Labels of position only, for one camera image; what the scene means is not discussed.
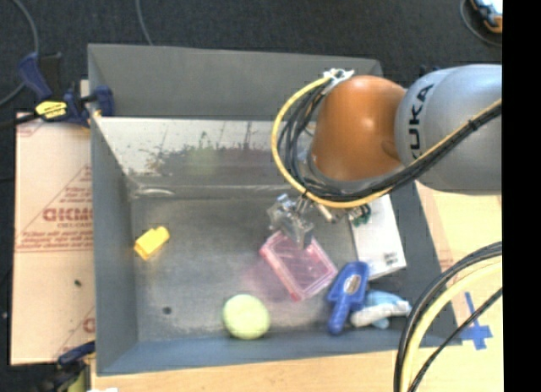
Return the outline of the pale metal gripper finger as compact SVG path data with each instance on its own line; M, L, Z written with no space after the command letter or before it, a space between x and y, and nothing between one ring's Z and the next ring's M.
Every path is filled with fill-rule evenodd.
M296 202L286 193L280 194L267 210L270 229L274 231L292 231L297 226Z
M287 234L298 249L305 249L313 238L314 224L301 215L292 215L287 224Z

